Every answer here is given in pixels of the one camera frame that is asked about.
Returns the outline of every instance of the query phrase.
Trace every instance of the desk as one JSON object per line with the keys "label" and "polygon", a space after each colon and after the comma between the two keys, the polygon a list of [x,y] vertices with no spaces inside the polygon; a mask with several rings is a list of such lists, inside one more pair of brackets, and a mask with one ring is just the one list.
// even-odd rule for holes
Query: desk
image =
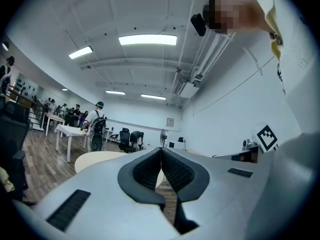
{"label": "desk", "polygon": [[59,117],[59,116],[57,116],[57,115],[54,115],[54,114],[51,114],[51,113],[45,112],[45,113],[44,113],[44,116],[43,116],[43,119],[42,119],[41,128],[44,127],[45,116],[48,117],[48,122],[47,122],[47,124],[46,124],[46,130],[45,130],[45,136],[48,136],[48,129],[49,129],[50,120],[54,120],[54,121],[56,121],[56,122],[62,122],[62,123],[65,122],[65,120],[63,120],[61,117]]}
{"label": "desk", "polygon": [[[74,170],[76,173],[80,172],[84,168],[87,168],[93,164],[110,160],[116,159],[122,156],[130,156],[130,154],[122,153],[122,152],[114,152],[114,151],[96,151],[96,152],[89,152],[85,153],[77,158],[74,163]],[[155,187],[158,187],[162,181],[164,180],[164,172],[160,170],[158,179],[156,180]]]}
{"label": "desk", "polygon": [[59,133],[63,133],[68,137],[68,148],[67,148],[67,155],[66,160],[68,163],[70,163],[70,149],[71,149],[71,141],[73,136],[84,136],[84,144],[83,148],[85,148],[86,140],[87,140],[87,134],[85,132],[82,132],[80,128],[71,127],[67,125],[58,124],[55,128],[54,132],[56,133],[56,144],[55,144],[55,150],[59,150]]}
{"label": "desk", "polygon": [[108,141],[108,135],[109,133],[112,134],[114,131],[113,130],[104,130],[104,134],[105,135],[105,142]]}

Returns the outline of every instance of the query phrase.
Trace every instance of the round table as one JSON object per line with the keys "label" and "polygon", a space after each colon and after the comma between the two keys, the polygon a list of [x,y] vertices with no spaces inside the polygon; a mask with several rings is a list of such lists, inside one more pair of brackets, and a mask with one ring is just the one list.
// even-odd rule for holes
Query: round table
{"label": "round table", "polygon": [[[91,166],[93,164],[110,160],[110,159],[119,158],[126,155],[130,156],[130,154],[115,152],[115,151],[96,151],[96,152],[85,153],[76,159],[74,163],[74,169],[75,169],[75,172],[78,173],[84,168]],[[164,180],[164,176],[165,176],[164,172],[160,170],[158,179],[156,180],[155,187],[158,187],[162,183],[162,181]]]}

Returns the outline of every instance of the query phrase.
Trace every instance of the white ceiling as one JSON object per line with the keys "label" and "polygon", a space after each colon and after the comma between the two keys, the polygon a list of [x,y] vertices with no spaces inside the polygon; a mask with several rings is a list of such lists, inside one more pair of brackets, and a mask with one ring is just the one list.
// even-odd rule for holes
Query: white ceiling
{"label": "white ceiling", "polygon": [[[190,15],[201,13],[206,2],[207,0],[29,0],[22,6],[14,22],[24,22],[21,27],[25,27],[23,31],[28,33],[29,40],[37,39],[36,47],[43,54],[50,57],[66,74],[74,76],[79,85],[96,95],[105,96],[108,95],[105,90],[116,90],[125,92],[125,99],[141,100],[143,98],[140,94],[168,98],[177,67],[181,67],[182,73],[186,75],[192,66],[196,66],[194,62],[201,49],[202,38],[192,24],[189,24]],[[15,35],[12,30],[14,27],[8,27],[9,37]],[[176,35],[176,46],[121,46],[118,39],[127,35],[160,33]],[[210,35],[208,47],[214,36],[214,33]],[[20,48],[17,35],[11,39]],[[88,45],[92,47],[92,53],[74,60],[68,57],[78,48]],[[35,52],[26,50],[26,46],[24,49],[21,47],[21,51],[28,54],[43,71],[73,91],[72,86],[68,86],[58,76],[58,71],[46,71],[44,64],[38,61],[43,54],[38,54],[37,57]],[[178,73],[176,80],[180,78],[183,75]],[[172,95],[165,103],[174,104],[176,98]],[[180,99],[178,105],[184,101],[183,98]]]}

